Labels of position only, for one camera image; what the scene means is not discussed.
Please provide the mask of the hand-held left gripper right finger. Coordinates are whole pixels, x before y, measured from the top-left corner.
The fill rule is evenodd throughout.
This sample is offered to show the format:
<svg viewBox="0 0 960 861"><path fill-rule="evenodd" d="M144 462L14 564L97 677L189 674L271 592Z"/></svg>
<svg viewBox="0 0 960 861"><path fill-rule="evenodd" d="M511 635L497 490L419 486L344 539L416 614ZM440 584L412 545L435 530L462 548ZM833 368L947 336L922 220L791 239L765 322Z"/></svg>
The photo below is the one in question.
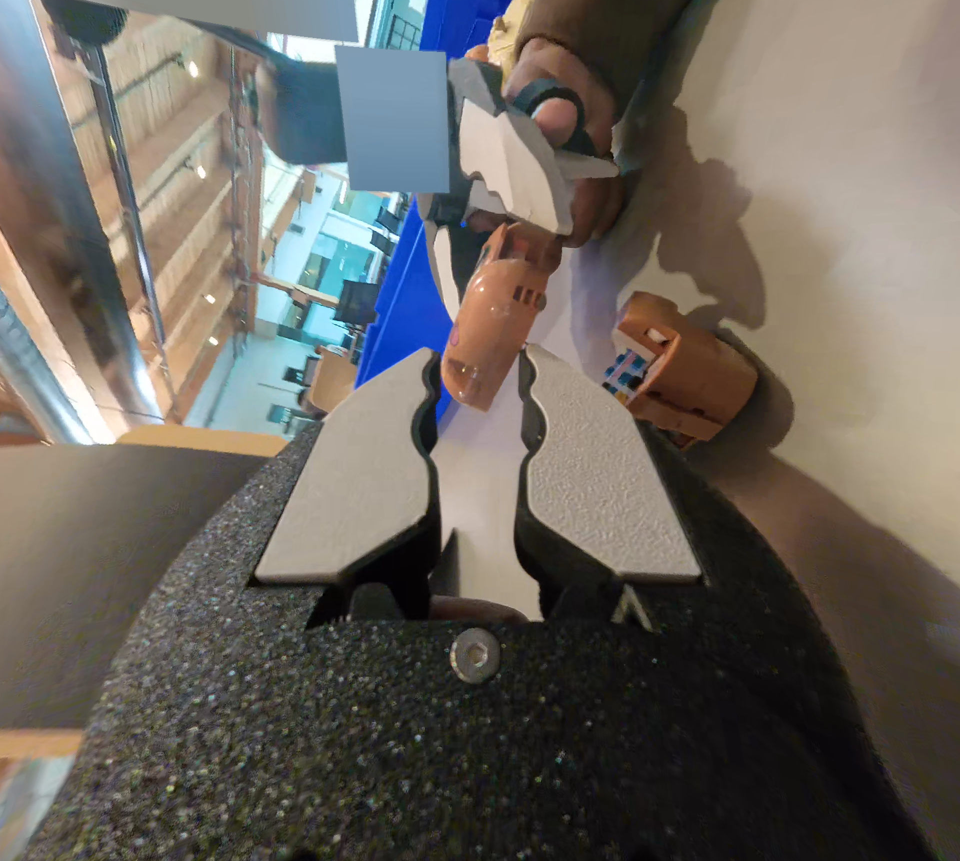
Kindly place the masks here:
<svg viewBox="0 0 960 861"><path fill-rule="evenodd" d="M695 584L701 566L630 412L538 344L519 367L515 546L551 584Z"/></svg>

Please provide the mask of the large silver air duct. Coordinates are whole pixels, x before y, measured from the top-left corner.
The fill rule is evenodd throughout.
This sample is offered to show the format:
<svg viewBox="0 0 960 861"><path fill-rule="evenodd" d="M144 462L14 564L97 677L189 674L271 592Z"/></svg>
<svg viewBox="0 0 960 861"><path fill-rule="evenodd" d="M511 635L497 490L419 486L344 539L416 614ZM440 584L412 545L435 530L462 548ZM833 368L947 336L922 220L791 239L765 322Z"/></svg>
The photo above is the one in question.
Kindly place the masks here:
<svg viewBox="0 0 960 861"><path fill-rule="evenodd" d="M47 441L78 446L96 444L4 292L1 293L1 371Z"/></svg>

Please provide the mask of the person's left hand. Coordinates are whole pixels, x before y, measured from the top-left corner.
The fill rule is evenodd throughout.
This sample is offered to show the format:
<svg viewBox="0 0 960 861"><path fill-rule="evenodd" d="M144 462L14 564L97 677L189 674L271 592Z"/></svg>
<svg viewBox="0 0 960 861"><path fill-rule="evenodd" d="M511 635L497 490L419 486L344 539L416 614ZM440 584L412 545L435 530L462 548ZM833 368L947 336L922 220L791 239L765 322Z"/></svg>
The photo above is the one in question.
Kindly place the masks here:
<svg viewBox="0 0 960 861"><path fill-rule="evenodd" d="M472 625L526 624L529 619L501 603L450 595L432 595L427 617L431 621Z"/></svg>

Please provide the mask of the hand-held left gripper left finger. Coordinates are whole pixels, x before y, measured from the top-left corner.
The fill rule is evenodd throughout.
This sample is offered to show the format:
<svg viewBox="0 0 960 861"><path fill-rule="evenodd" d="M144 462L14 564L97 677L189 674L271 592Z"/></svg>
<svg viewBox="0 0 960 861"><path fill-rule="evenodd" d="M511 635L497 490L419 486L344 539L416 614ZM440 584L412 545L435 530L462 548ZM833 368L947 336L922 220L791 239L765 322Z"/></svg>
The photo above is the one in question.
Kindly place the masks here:
<svg viewBox="0 0 960 861"><path fill-rule="evenodd" d="M439 354L421 348L330 411L254 569L261 584L347 584L402 552L440 555Z"/></svg>

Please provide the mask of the brown lego head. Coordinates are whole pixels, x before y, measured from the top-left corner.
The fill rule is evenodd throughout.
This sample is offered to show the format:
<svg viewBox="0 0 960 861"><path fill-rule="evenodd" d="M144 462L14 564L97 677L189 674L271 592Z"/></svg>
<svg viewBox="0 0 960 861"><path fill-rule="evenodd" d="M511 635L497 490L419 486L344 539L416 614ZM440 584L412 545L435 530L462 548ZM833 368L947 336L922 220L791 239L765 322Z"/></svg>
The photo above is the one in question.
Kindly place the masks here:
<svg viewBox="0 0 960 861"><path fill-rule="evenodd" d="M650 292L630 295L610 337L616 358L602 387L681 450L711 441L759 382L743 354Z"/></svg>

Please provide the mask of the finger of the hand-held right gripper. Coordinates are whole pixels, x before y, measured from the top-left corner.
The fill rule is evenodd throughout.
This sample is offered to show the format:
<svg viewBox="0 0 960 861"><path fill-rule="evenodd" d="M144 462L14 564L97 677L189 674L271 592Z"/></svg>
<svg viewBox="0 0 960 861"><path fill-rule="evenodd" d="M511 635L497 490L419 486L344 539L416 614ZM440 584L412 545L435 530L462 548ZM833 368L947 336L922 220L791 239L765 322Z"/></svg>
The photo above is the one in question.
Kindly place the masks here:
<svg viewBox="0 0 960 861"><path fill-rule="evenodd" d="M461 307L461 294L454 277L450 233L446 227L433 229L431 272L446 314L454 322Z"/></svg>

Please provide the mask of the row of black office chairs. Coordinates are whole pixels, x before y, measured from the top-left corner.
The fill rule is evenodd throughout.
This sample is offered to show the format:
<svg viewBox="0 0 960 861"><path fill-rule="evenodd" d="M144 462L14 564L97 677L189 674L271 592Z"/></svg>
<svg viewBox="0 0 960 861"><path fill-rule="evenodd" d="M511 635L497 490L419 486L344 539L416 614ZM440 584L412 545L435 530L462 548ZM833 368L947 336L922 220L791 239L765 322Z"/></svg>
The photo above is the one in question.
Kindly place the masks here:
<svg viewBox="0 0 960 861"><path fill-rule="evenodd" d="M299 412L322 418L353 391L359 354L403 225L390 196L302 201L256 275L257 321L310 352L284 378Z"/></svg>

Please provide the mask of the brown lego body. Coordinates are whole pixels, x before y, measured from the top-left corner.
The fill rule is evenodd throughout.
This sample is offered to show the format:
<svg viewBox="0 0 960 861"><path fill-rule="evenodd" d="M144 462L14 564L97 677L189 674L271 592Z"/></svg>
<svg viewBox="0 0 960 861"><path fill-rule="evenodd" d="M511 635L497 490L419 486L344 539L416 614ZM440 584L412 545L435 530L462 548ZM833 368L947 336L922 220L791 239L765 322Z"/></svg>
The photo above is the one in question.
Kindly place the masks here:
<svg viewBox="0 0 960 861"><path fill-rule="evenodd" d="M503 14L495 17L486 41L476 43L465 52L465 58L489 63L499 68L507 78L515 66L515 52L521 28L535 0L511 0Z"/></svg>

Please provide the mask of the person's right hand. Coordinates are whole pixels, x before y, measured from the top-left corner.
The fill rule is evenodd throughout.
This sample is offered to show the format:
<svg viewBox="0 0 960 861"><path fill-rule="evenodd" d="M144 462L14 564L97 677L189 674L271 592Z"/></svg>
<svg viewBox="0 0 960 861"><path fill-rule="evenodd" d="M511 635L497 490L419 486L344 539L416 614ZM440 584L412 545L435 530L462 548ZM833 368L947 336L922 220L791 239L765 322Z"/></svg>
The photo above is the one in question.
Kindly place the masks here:
<svg viewBox="0 0 960 861"><path fill-rule="evenodd" d="M520 51L504 87L512 100L529 83L551 79L574 91L582 103L583 127L599 156L612 155L618 108L615 96L573 52L543 38L529 40ZM534 122L553 147L561 147L574 132L577 110L564 99L548 99L534 112ZM582 247L600 238L618 218L623 205L625 180L583 178L577 181L571 200L570 248Z"/></svg>

